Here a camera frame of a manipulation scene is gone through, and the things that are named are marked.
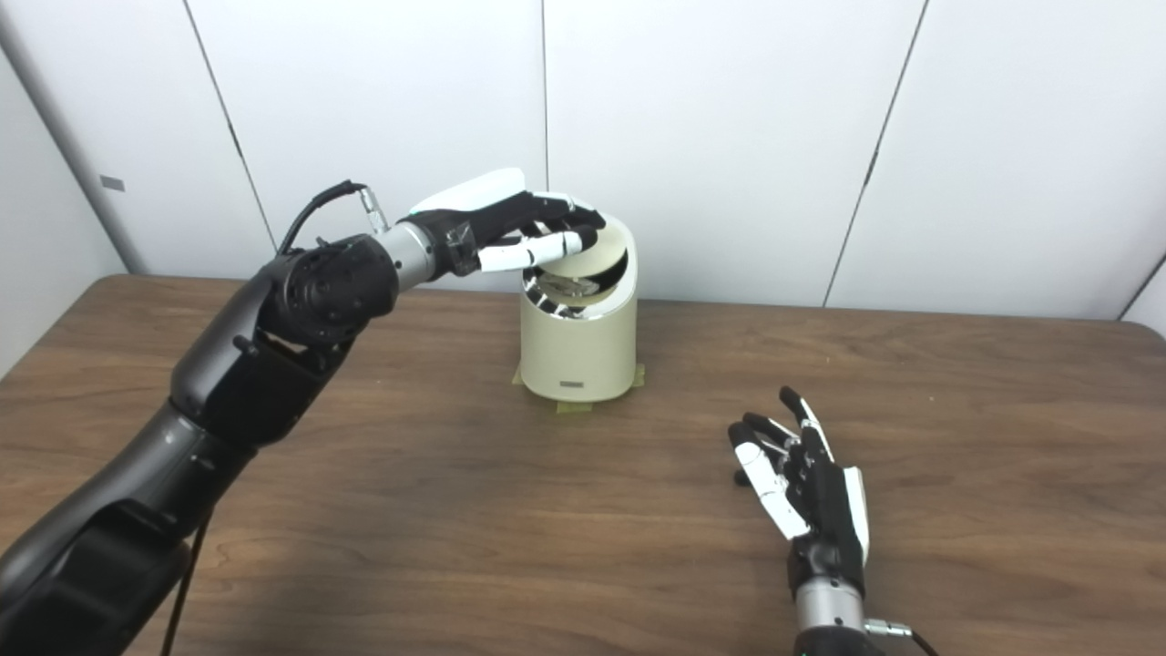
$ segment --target robot finger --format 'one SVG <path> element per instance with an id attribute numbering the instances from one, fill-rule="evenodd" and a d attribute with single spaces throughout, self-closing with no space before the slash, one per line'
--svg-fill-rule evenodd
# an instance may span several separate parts
<path id="1" fill-rule="evenodd" d="M 826 431 L 822 430 L 822 424 L 817 421 L 814 411 L 810 409 L 806 400 L 801 397 L 793 389 L 782 387 L 781 394 L 779 395 L 781 403 L 794 414 L 798 418 L 798 424 L 801 426 L 801 439 L 807 446 L 816 446 L 816 444 L 822 445 L 822 451 L 834 463 L 834 453 L 830 451 L 830 443 L 826 439 Z"/>
<path id="2" fill-rule="evenodd" d="M 603 214 L 596 211 L 595 207 L 567 193 L 545 191 L 535 192 L 534 197 L 542 202 L 539 213 L 543 218 L 568 219 L 573 225 L 585 224 L 596 230 L 600 230 L 607 225 Z"/>
<path id="3" fill-rule="evenodd" d="M 525 239 L 514 245 L 487 246 L 478 251 L 482 270 L 515 270 L 581 253 L 596 244 L 599 234 L 593 227 L 553 232 Z"/>
<path id="4" fill-rule="evenodd" d="M 758 444 L 757 436 L 747 424 L 738 422 L 729 426 L 729 442 L 740 463 L 742 470 L 749 477 L 753 492 L 768 513 L 770 519 L 786 539 L 794 539 L 810 531 L 809 524 L 794 509 L 786 496 L 789 481 L 778 474 L 773 463 Z"/>
<path id="5" fill-rule="evenodd" d="M 788 447 L 789 440 L 800 440 L 801 437 L 786 429 L 781 424 L 778 424 L 773 419 L 765 417 L 764 415 L 756 415 L 753 412 L 746 412 L 742 421 L 749 424 L 749 428 L 775 440 L 779 445 Z"/>

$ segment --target wood grain tabletop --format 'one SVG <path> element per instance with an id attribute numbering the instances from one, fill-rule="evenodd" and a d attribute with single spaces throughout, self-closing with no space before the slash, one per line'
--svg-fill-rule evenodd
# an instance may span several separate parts
<path id="1" fill-rule="evenodd" d="M 0 546 L 138 432 L 237 287 L 104 278 L 0 382 Z M 175 654 L 788 654 L 786 545 L 725 437 L 785 418 L 782 385 L 863 468 L 870 615 L 943 656 L 1166 649 L 1145 327 L 641 301 L 639 331 L 646 386 L 557 415 L 511 385 L 517 295 L 405 294 L 219 505 Z"/>

